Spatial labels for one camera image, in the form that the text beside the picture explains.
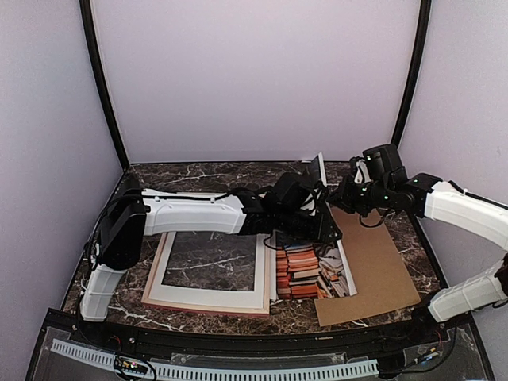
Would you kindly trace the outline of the brown cardboard backing board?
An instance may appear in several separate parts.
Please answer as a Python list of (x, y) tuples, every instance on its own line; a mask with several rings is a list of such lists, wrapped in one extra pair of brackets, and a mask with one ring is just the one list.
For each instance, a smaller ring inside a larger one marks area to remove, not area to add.
[(359, 216), (336, 207), (332, 214), (357, 293), (314, 302), (321, 327), (389, 313), (418, 304), (420, 295), (385, 225), (360, 225)]

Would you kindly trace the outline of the cat and books photo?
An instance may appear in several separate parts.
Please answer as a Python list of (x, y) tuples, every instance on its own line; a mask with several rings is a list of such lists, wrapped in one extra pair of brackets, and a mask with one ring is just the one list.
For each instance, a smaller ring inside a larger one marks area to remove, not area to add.
[(343, 298), (357, 294), (342, 241), (296, 243), (276, 233), (275, 296), (278, 299)]

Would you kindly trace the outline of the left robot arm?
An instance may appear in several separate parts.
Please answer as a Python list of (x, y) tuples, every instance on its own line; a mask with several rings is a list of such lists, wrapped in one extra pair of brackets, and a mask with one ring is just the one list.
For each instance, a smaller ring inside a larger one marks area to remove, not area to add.
[(122, 184), (103, 210), (83, 254), (88, 260), (77, 315), (80, 331), (95, 346), (112, 339), (105, 323), (121, 277), (140, 259), (146, 236), (170, 232), (219, 232), (238, 236), (282, 233), (297, 242), (330, 244), (342, 233), (326, 204), (327, 187), (300, 175), (283, 174), (259, 190), (236, 187), (199, 195), (144, 189), (137, 179)]

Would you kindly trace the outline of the clear acrylic sheet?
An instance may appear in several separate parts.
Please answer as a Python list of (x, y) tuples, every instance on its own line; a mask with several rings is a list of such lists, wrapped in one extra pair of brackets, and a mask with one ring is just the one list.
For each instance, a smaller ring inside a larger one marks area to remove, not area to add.
[(212, 291), (253, 291), (256, 237), (218, 232), (176, 233), (164, 286)]

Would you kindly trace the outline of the pink wooden picture frame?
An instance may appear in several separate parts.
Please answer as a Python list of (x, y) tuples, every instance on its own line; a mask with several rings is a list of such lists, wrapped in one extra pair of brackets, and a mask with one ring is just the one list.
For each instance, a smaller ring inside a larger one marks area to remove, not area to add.
[(246, 224), (235, 195), (146, 189), (145, 236), (160, 236), (142, 302), (199, 313), (270, 311), (271, 257), (265, 234)]

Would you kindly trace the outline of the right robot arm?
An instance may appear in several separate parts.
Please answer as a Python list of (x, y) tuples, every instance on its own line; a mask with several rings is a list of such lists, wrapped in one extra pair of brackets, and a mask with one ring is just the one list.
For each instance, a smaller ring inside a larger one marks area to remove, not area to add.
[[(328, 197), (330, 205), (365, 218), (374, 209), (405, 212), (416, 217), (442, 221), (507, 248), (507, 207), (473, 194), (453, 181), (419, 173), (410, 178), (395, 144), (382, 144), (350, 160), (350, 172)], [(499, 308), (507, 303), (507, 260), (438, 291), (405, 328), (412, 344), (422, 344), (434, 334), (436, 322), (485, 306)]]

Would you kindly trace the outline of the white photo mat board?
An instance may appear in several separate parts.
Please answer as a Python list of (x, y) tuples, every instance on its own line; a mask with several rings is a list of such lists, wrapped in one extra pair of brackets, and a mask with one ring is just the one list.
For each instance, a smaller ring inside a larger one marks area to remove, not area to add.
[(164, 286), (162, 279), (176, 233), (162, 235), (142, 296), (147, 306), (214, 314), (267, 315), (270, 310), (271, 251), (266, 234), (256, 237), (255, 286), (253, 291), (212, 291)]

